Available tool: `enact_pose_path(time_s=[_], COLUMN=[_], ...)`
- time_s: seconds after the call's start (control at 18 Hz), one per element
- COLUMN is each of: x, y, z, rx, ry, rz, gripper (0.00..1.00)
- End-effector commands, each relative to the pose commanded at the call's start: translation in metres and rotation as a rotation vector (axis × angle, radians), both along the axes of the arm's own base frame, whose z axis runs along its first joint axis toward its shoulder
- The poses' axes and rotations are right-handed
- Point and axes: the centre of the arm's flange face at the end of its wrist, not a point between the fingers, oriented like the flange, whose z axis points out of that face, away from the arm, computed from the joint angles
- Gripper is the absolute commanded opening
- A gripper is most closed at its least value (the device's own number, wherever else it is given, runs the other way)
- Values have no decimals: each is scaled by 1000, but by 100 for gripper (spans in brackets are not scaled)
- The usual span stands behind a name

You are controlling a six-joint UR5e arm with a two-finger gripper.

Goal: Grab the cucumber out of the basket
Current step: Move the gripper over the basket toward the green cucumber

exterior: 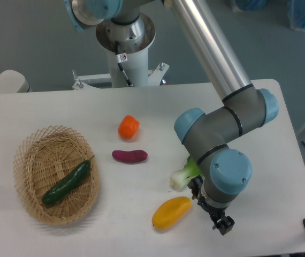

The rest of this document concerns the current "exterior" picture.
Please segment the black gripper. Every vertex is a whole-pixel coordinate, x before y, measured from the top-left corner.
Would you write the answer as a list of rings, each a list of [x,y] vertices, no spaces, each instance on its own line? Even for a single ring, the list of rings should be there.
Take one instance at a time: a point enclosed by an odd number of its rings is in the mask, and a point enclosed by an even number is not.
[[[221,203],[209,197],[204,189],[202,177],[194,177],[188,183],[191,190],[192,199],[207,213],[213,221],[213,230],[218,230],[222,236],[230,232],[235,225],[235,221],[230,216],[225,215],[225,210],[229,203]]]

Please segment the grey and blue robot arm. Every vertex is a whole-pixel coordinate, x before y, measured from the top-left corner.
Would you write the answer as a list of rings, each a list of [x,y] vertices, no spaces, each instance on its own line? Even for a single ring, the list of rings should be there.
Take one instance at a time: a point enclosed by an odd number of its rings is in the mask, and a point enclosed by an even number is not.
[[[155,26],[140,11],[144,1],[65,1],[77,31],[96,29],[106,50],[114,88],[158,85],[162,77],[148,71],[148,48]],[[193,108],[181,114],[174,130],[201,174],[188,183],[193,199],[206,211],[213,227],[228,233],[234,220],[226,208],[245,189],[251,162],[229,142],[276,118],[276,97],[256,89],[237,59],[205,1],[164,1],[182,26],[223,106],[205,114]]]

